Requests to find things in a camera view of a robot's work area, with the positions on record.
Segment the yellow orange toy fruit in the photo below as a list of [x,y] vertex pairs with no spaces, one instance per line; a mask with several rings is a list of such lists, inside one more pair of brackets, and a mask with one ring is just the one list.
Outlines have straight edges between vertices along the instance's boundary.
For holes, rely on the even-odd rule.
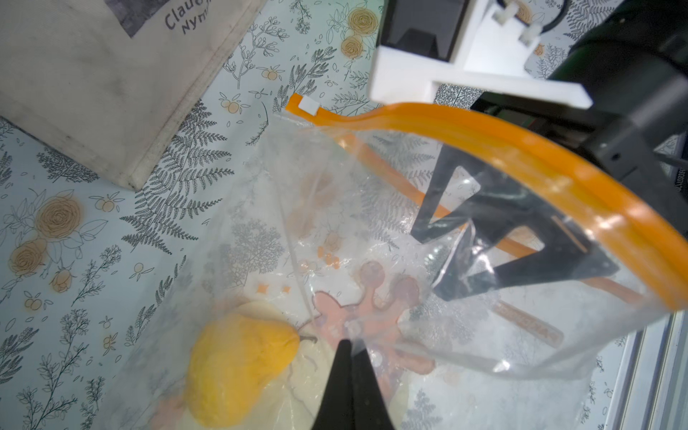
[[229,314],[207,324],[192,347],[185,402],[208,428],[241,424],[297,356],[297,329],[287,322]]

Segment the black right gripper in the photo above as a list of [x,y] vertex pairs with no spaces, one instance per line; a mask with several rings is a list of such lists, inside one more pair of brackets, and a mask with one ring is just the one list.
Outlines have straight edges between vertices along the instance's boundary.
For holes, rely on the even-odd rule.
[[[470,109],[529,130],[589,161],[648,204],[682,236],[687,235],[687,198],[660,166],[685,168],[687,161],[655,152],[631,120],[595,109],[493,92],[483,93]],[[619,271],[604,249],[569,220],[552,215],[524,226],[543,247],[495,266],[487,258],[492,245],[471,222],[469,240],[456,245],[432,283],[435,295],[453,301],[503,288],[608,277]]]

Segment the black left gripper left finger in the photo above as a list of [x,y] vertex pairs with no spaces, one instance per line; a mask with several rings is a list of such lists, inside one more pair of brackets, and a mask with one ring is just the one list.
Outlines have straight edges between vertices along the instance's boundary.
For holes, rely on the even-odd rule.
[[352,428],[352,344],[341,340],[326,383],[313,430]]

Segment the clear orange zip-top bag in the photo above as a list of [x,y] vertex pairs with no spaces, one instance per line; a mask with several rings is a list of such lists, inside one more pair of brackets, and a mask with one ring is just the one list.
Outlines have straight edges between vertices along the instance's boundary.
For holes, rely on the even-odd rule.
[[598,352],[687,306],[687,242],[489,116],[295,96],[97,429],[570,429]]

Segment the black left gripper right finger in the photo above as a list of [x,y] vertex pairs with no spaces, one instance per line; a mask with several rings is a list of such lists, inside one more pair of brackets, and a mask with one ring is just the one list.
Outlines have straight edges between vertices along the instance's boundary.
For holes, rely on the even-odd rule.
[[355,430],[394,430],[367,349],[352,358],[352,405]]

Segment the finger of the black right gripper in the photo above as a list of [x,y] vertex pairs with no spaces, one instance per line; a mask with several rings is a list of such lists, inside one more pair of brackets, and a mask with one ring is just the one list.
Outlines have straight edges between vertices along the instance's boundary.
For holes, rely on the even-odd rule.
[[411,228],[420,243],[459,229],[480,245],[497,245],[519,229],[538,234],[536,195],[446,144],[422,144],[410,152],[410,180],[425,193]]

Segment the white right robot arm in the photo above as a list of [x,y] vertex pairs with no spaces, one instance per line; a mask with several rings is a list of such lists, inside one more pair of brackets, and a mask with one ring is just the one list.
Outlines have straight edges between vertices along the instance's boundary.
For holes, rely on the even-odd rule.
[[[685,235],[687,199],[656,150],[687,128],[686,2],[624,1],[573,45],[551,79],[582,85],[592,106],[487,92],[472,107],[604,171]],[[460,249],[433,283],[446,301],[530,283],[602,284],[617,270],[600,245],[524,186],[444,146],[411,233],[426,243],[458,227],[466,229]]]

